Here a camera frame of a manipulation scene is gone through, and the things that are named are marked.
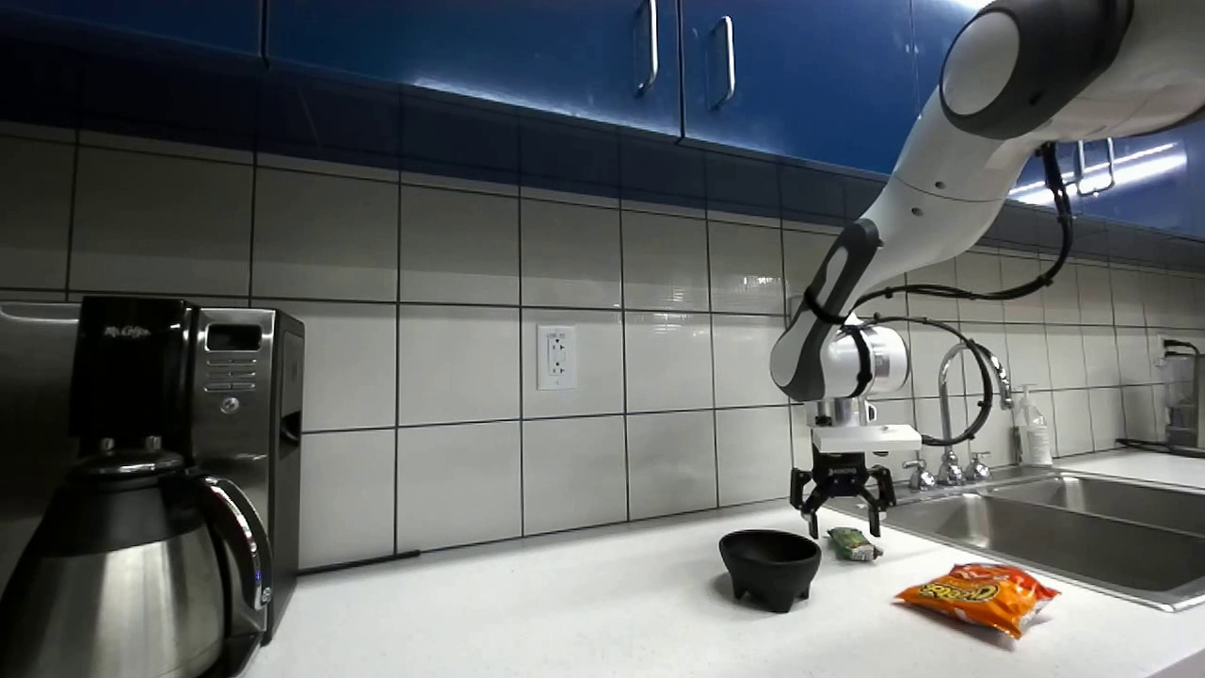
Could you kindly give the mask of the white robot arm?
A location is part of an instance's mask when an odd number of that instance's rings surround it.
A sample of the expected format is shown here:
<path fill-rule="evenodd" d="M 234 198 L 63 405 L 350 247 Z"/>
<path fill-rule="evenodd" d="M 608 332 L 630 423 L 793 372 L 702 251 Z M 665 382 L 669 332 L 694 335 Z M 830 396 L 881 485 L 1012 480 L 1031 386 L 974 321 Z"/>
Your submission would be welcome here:
<path fill-rule="evenodd" d="M 913 425 L 876 425 L 864 398 L 909 372 L 896 317 L 859 321 L 891 278 L 967 251 L 997 219 L 1031 155 L 1059 221 L 1068 195 L 1059 141 L 1146 135 L 1205 104 L 1205 0 L 985 0 L 954 36 L 891 177 L 851 219 L 800 292 L 773 346 L 773 380 L 816 401 L 813 468 L 791 470 L 791 504 L 816 519 L 830 498 L 865 498 L 871 531 L 891 504 L 874 452 L 915 452 Z"/>

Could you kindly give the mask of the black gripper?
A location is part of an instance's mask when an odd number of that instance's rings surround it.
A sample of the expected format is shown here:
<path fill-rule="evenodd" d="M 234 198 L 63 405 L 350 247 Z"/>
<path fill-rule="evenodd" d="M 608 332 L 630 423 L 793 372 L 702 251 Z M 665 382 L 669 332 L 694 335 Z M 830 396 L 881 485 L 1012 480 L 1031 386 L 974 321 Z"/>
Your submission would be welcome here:
<path fill-rule="evenodd" d="M 830 498 L 865 498 L 871 504 L 871 534 L 884 534 L 884 519 L 891 512 L 896 489 L 884 468 L 871 468 L 864 452 L 816 452 L 813 468 L 791 470 L 791 502 L 805 519 L 805 534 L 816 539 L 816 508 Z"/>

